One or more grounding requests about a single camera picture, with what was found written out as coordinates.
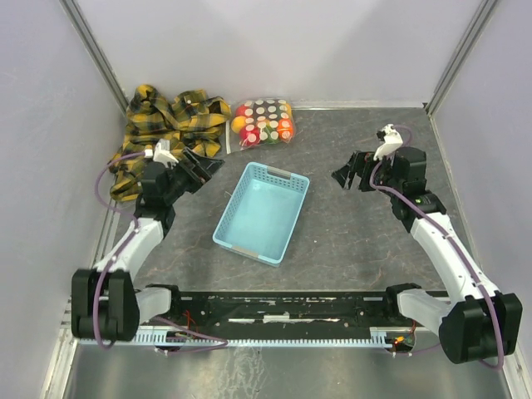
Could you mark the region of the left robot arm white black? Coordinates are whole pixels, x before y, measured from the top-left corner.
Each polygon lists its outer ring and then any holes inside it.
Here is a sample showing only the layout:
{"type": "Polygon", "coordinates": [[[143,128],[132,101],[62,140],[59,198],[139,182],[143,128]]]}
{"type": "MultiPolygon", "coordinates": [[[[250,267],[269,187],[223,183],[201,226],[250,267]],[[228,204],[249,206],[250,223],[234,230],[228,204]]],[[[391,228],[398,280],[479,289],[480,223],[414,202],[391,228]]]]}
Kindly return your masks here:
{"type": "Polygon", "coordinates": [[[147,163],[128,230],[93,268],[78,269],[71,278],[72,335],[103,348],[132,341],[139,326],[156,317],[167,324],[182,319],[177,286],[151,284],[137,290],[135,276],[170,232],[176,200],[196,193],[224,165],[190,149],[175,158],[161,143],[142,156],[147,163]]]}

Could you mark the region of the yellow orange fake fruit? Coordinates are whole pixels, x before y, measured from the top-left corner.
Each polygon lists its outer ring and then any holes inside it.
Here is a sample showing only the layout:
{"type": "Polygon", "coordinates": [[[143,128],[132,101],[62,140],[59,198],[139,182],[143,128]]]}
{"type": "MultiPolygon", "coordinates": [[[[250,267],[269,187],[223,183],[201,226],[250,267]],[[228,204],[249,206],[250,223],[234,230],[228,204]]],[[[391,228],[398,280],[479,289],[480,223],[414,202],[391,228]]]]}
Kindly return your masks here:
{"type": "Polygon", "coordinates": [[[231,131],[238,134],[246,126],[246,117],[245,116],[236,116],[231,121],[231,131]]]}

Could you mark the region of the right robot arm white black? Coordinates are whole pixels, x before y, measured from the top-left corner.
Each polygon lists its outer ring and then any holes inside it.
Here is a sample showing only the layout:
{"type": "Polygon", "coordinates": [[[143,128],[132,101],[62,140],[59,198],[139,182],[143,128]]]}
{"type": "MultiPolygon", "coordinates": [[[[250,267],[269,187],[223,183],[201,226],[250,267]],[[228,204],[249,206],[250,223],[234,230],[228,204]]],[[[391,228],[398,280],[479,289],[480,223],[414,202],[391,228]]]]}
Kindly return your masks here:
{"type": "Polygon", "coordinates": [[[456,235],[445,206],[426,187],[426,152],[410,146],[378,157],[354,152],[332,177],[348,190],[354,179],[361,192],[380,191],[390,198],[393,215],[422,247],[444,283],[448,302],[415,283],[387,288],[382,317],[392,325],[420,323],[437,335],[455,363],[487,362],[501,369],[515,351],[523,306],[513,293],[502,293],[475,263],[456,235]]]}

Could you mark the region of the green orange fake mango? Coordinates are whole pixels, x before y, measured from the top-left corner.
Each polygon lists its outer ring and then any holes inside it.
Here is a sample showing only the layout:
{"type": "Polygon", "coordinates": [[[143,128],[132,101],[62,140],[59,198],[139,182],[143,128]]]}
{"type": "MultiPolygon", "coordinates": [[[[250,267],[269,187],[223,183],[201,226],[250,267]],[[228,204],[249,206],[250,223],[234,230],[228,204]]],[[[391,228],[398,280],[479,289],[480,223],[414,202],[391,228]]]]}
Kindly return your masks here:
{"type": "Polygon", "coordinates": [[[279,134],[271,126],[266,126],[263,133],[265,134],[265,142],[267,144],[276,144],[279,142],[279,134]]]}

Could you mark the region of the red fake apple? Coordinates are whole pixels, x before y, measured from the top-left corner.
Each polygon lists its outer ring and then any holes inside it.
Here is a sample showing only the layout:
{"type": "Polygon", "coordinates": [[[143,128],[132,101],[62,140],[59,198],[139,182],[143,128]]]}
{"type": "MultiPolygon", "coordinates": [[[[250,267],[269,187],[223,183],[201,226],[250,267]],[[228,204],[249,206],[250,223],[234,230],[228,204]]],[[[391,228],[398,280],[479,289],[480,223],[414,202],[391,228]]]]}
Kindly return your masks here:
{"type": "Polygon", "coordinates": [[[240,145],[250,147],[260,143],[259,128],[257,126],[244,127],[240,132],[240,145]]]}

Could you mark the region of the clear polka dot zip bag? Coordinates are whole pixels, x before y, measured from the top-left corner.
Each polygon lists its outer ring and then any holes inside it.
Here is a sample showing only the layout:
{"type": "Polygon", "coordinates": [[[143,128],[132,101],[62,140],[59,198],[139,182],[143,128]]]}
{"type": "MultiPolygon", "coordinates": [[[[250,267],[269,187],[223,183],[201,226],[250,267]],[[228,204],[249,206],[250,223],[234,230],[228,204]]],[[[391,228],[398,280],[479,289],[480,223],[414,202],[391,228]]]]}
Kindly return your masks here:
{"type": "Polygon", "coordinates": [[[292,105],[285,98],[279,97],[258,97],[244,101],[240,101],[230,106],[231,117],[226,124],[225,132],[225,153],[227,155],[237,152],[239,150],[248,150],[261,145],[277,145],[279,143],[290,143],[296,136],[296,124],[293,118],[292,105]],[[231,131],[231,121],[236,116],[246,117],[246,126],[257,126],[259,128],[260,143],[250,147],[242,147],[240,145],[240,135],[231,131]],[[266,126],[271,126],[275,130],[278,128],[278,123],[282,119],[291,119],[294,125],[294,136],[289,142],[279,139],[276,144],[267,144],[265,142],[265,134],[263,130],[266,126]]]}

